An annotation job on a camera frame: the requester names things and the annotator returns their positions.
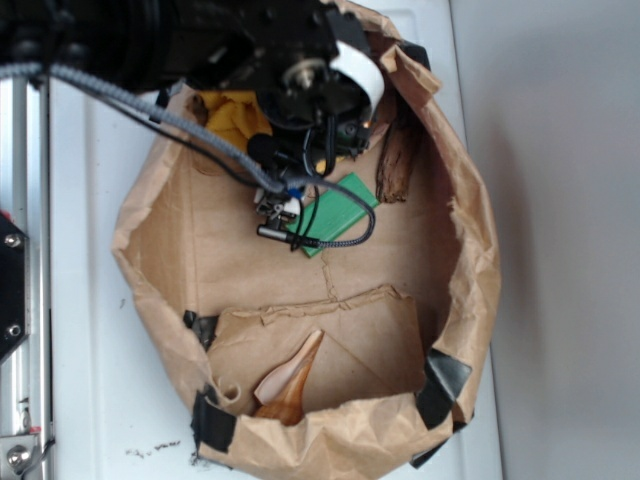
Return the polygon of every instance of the bolt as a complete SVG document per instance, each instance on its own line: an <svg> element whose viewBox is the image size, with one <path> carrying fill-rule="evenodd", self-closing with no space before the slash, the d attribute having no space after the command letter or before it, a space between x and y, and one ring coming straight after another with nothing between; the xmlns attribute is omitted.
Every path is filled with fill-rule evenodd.
<svg viewBox="0 0 640 480"><path fill-rule="evenodd" d="M9 248L20 248L22 246L22 238L17 233L10 233L4 237L4 244Z"/></svg>
<svg viewBox="0 0 640 480"><path fill-rule="evenodd" d="M310 68L303 68L296 74L296 83L303 89L309 90L313 86L315 73Z"/></svg>
<svg viewBox="0 0 640 480"><path fill-rule="evenodd" d="M22 333L22 329L18 325L13 325L9 327L7 331L9 332L9 335L11 335L12 337L17 337Z"/></svg>
<svg viewBox="0 0 640 480"><path fill-rule="evenodd" d="M31 460L31 453L22 445L16 445L7 453L7 462L13 470L18 470Z"/></svg>

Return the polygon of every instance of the yellow cloth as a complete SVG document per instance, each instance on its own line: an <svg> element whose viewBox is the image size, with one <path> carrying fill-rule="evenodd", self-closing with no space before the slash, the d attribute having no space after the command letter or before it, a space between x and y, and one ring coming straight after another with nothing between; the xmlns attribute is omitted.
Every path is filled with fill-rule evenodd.
<svg viewBox="0 0 640 480"><path fill-rule="evenodd" d="M245 153L255 134L273 135L254 92L199 93L209 112L206 128Z"/></svg>

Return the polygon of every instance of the paper bag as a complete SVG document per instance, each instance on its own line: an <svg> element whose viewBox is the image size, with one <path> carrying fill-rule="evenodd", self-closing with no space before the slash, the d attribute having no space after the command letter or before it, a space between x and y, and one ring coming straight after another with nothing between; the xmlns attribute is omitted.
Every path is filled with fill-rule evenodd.
<svg viewBox="0 0 640 480"><path fill-rule="evenodd" d="M424 126L407 202L378 207L375 233L365 244L327 249L309 259L255 235L260 219L252 213L253 191L183 146L158 139L122 206L113 241L140 317L194 414L199 454L266 479L374 479L428 458L425 452L446 441L454 425L473 417L500 290L489 198L433 99L438 80L402 52L388 19L347 2L340 6L361 20L390 88ZM185 88L170 108L193 118L193 95ZM355 161L341 162L331 179L356 172L375 191L384 129L379 125L372 148ZM363 228L356 225L347 236ZM369 325L366 316L355 315L357 329L336 327L326 313L376 302L395 313ZM408 304L413 314L407 313ZM220 315L220 338L225 329L240 328L238 338L244 340L235 345L214 340L208 356L183 323L185 311ZM310 325L317 326L318 312L326 313L324 328L333 332L324 348L334 353L342 348L349 361L367 357L358 385L349 390L342 381L335 392L323 390L330 368L320 355L300 424L283 427L251 417L251 389L269 368L295 353ZM281 328L291 315L300 324ZM407 323L398 327L402 335L388 334L386 343L347 338L375 335L377 324L389 332L394 322ZM256 334L268 326L287 335L270 340L271 350L265 339L277 335ZM401 351L411 332L419 342ZM381 372L371 351L358 350L367 345L385 349L391 364L409 365L407 375L390 383L401 369ZM270 356L260 363L256 352L265 351ZM417 372L410 366L416 351L422 356ZM354 392L358 398L352 398Z"/></svg>

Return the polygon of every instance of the wire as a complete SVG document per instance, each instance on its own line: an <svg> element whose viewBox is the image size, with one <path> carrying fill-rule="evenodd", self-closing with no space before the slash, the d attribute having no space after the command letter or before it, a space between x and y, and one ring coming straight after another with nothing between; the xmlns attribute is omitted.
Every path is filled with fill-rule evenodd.
<svg viewBox="0 0 640 480"><path fill-rule="evenodd" d="M25 480L27 473L32 472L33 470L38 468L40 465L42 465L42 462L44 462L45 459L47 458L47 454L49 453L49 450L51 449L52 446L55 445L55 443L56 443L55 437L51 438L47 443L45 443L44 448L42 449L42 453L38 456L38 458L34 458L29 464L29 466L25 468L21 473L18 474L20 475L20 480Z"/></svg>
<svg viewBox="0 0 640 480"><path fill-rule="evenodd" d="M298 198L298 205L300 205L300 215L298 215L298 226L296 227L296 233L293 238L293 242L291 242L291 251L295 252L302 246L303 236L300 235L302 232L302 224L304 223L304 203L302 202L302 198Z"/></svg>
<svg viewBox="0 0 640 480"><path fill-rule="evenodd" d="M323 177L328 177L333 173L336 168L336 117L330 115L327 118L327 134L325 140L325 156L326 167L324 169Z"/></svg>
<svg viewBox="0 0 640 480"><path fill-rule="evenodd" d="M36 77L41 73L42 65L39 63L10 63L0 67L0 80L15 77Z"/></svg>
<svg viewBox="0 0 640 480"><path fill-rule="evenodd" d="M229 165L227 165L220 157L217 157L216 155L214 155L213 153L209 152L205 148L202 148L200 145L196 145L194 143L191 143L190 141L185 140L183 138L180 138L179 136L174 135L174 134L164 130L163 128L160 128L157 125L154 125L153 123L148 122L147 120L145 120L143 118L137 117L134 113L131 113L126 108L123 108L120 105L118 105L116 103L113 103L108 98L101 97L99 95L96 95L93 92L84 91L84 90L82 90L82 91L84 93L86 93L87 95L95 98L96 100L104 103L105 105L108 105L109 107L113 108L117 112L119 112L122 115L124 115L125 117L133 120L134 122L138 123L139 125L142 125L143 127L151 130L152 132L154 132L154 133L156 133L158 135L161 135L161 136L163 136L165 138L168 138L171 141L177 142L180 145L183 145L184 147L188 148L189 150L192 150L192 151L194 151L196 153L199 153L203 157L211 160L212 162L216 163L220 168L222 168L236 182L238 182L238 183L240 183L242 185L245 185L247 187L251 187L251 188L258 188L259 187L259 185L257 183L252 182L250 180L247 180L246 178L243 178L240 175L238 175L238 173L233 171L233 169Z"/></svg>
<svg viewBox="0 0 640 480"><path fill-rule="evenodd" d="M102 97L110 98L114 102L126 105L146 116L155 118L190 134L194 138L202 140L239 163L251 174L258 184L268 192L281 193L287 190L287 186L283 181L269 176L267 172L262 170L260 165L247 154L194 122L142 100L134 94L88 73L58 64L51 66L50 73L53 77L69 83L76 88L83 91L89 90Z"/></svg>
<svg viewBox="0 0 640 480"><path fill-rule="evenodd" d="M325 242L323 240L317 238L310 237L302 237L302 244L307 247L312 248L345 248L345 247L355 247L357 245L361 245L373 235L373 231L376 226L376 214L373 211L373 208L365 202L358 195L353 193L351 190L344 188L341 185L337 185L335 183L328 182L323 178L309 178L309 177L295 177L289 179L289 187L290 188L298 188L303 185L314 185L317 187L327 188L328 190L334 190L341 195L349 198L352 202L362 208L365 213L369 216L369 224L367 225L366 231L360 235L358 238L353 240L341 240L334 242Z"/></svg>
<svg viewBox="0 0 640 480"><path fill-rule="evenodd" d="M304 170L307 172L307 175L313 177L316 175L316 169L311 163L311 159L309 158L309 152L311 149L311 142L313 142L313 137L315 137L315 130L310 128L307 130L306 135L304 136L304 143L302 144L302 164L304 165Z"/></svg>
<svg viewBox="0 0 640 480"><path fill-rule="evenodd" d="M309 232L311 231L311 227L313 227L313 223L316 221L316 214L318 213L318 208L320 207L320 190L318 190L318 187L315 185L313 186L313 192L316 195L316 200L315 202L313 202L313 212L311 212L311 219L309 220L309 225L307 225L307 228L302 234L303 237L307 237L307 235L309 235Z"/></svg>

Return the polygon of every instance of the black bracket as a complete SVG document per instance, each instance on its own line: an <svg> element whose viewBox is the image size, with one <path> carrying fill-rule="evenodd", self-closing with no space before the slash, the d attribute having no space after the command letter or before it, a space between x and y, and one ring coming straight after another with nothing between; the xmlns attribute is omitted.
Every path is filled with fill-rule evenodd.
<svg viewBox="0 0 640 480"><path fill-rule="evenodd" d="M27 237L0 213L0 364L27 337Z"/></svg>

